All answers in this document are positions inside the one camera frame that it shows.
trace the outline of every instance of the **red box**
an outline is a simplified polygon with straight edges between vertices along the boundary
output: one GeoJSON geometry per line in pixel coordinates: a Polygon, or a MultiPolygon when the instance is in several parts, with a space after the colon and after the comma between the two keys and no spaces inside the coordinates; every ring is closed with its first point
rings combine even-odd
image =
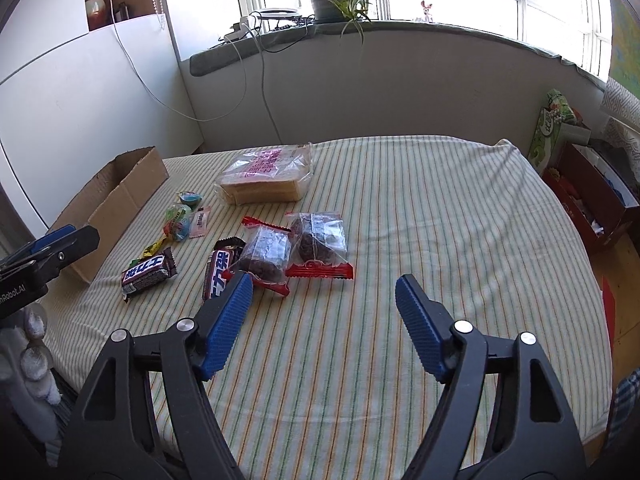
{"type": "Polygon", "coordinates": [[[600,171],[571,143],[566,143],[562,149],[557,170],[574,185],[583,203],[604,229],[603,235],[596,236],[574,200],[549,170],[545,170],[542,179],[558,197],[562,207],[574,222],[589,254],[612,245],[627,231],[634,220],[640,218],[640,206],[626,206],[600,171]]]}

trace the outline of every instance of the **gloved hand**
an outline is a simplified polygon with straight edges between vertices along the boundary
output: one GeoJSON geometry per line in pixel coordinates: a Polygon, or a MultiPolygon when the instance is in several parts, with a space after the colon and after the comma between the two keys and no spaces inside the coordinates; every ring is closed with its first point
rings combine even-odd
{"type": "Polygon", "coordinates": [[[37,302],[0,320],[0,389],[41,442],[58,436],[51,405],[60,402],[53,359],[42,341],[46,328],[46,313],[37,302]]]}

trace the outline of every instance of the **packaged sliced bread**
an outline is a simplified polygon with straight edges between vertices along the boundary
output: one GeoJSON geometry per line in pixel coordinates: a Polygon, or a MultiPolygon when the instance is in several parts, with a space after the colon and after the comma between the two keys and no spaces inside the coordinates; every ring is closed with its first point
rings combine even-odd
{"type": "Polygon", "coordinates": [[[228,204],[296,202],[309,188],[311,143],[252,150],[238,155],[216,178],[216,191],[228,204]]]}

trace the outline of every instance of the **tablecloth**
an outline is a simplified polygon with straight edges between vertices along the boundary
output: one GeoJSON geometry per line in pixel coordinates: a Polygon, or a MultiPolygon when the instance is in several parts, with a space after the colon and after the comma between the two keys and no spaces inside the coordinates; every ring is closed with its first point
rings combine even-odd
{"type": "MultiPolygon", "coordinates": [[[[394,304],[411,272],[455,319],[482,332],[533,332],[548,354],[580,436],[603,428],[611,362],[602,296],[569,217],[520,152],[450,137],[368,137],[314,145],[314,176],[297,203],[228,206],[214,178],[239,152],[165,160],[171,177],[144,206],[90,286],[61,276],[43,298],[46,343],[79,390],[109,334],[165,330],[201,304],[215,240],[242,236],[251,215],[339,211],[351,280],[291,279],[282,298],[257,289],[224,370],[207,383],[216,418],[252,479],[400,478],[442,387],[420,366],[394,304]],[[125,303],[120,273],[160,233],[175,192],[213,206],[203,238],[174,244],[179,274],[125,303]]],[[[485,381],[465,465],[482,454],[495,381],[485,381]]],[[[176,443],[152,375],[160,435],[176,443]]]]}

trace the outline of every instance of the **silver screw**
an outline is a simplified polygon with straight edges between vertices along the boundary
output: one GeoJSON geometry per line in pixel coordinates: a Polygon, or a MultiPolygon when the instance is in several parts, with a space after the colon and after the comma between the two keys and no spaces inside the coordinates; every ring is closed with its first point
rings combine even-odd
{"type": "Polygon", "coordinates": [[[111,332],[111,340],[119,343],[120,341],[124,341],[127,338],[127,331],[121,328],[114,330],[111,332]]]}
{"type": "Polygon", "coordinates": [[[531,332],[523,332],[520,334],[520,340],[525,345],[533,345],[536,343],[536,336],[534,336],[531,332]]]}
{"type": "Polygon", "coordinates": [[[468,334],[474,329],[474,326],[469,323],[465,319],[460,319],[459,321],[453,324],[453,328],[455,328],[458,332],[462,332],[463,334],[468,334]]]}
{"type": "Polygon", "coordinates": [[[188,332],[189,330],[192,330],[194,326],[196,326],[196,324],[193,322],[193,319],[189,319],[188,317],[181,319],[175,324],[175,327],[180,332],[188,332]]]}

